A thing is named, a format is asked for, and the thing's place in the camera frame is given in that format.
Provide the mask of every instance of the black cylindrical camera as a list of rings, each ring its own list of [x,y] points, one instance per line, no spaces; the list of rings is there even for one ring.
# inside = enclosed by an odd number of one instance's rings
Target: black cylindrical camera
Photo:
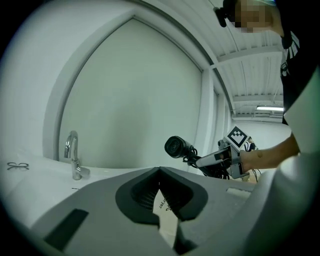
[[[192,145],[184,139],[173,136],[164,145],[165,152],[172,158],[184,158],[188,155]]]

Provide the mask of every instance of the fluorescent light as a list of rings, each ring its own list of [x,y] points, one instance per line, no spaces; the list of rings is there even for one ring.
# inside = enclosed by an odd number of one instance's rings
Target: fluorescent light
[[[256,110],[284,111],[282,106],[257,106]]]

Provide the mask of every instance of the ceiling beam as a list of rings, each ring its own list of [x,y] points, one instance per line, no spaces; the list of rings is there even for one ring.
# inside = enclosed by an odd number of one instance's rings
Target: ceiling beam
[[[229,53],[220,57],[217,57],[217,61],[214,65],[210,67],[216,69],[222,65],[232,64],[235,62],[240,62],[245,59],[252,57],[282,57],[283,52],[278,46],[263,46],[256,47],[246,50],[240,50],[233,53]]]
[[[263,117],[263,116],[253,116],[251,114],[237,114],[232,117],[235,121],[258,121],[258,122],[276,122],[282,123],[282,117]]]
[[[259,104],[259,103],[281,103],[284,102],[283,95],[251,95],[251,96],[235,96],[233,97],[233,103],[250,103],[250,104]]]

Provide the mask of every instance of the black shirt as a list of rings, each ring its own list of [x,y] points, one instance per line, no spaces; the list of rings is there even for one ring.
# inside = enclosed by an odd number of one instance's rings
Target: black shirt
[[[276,0],[284,37],[281,80],[285,113],[302,93],[319,63],[318,1]]]

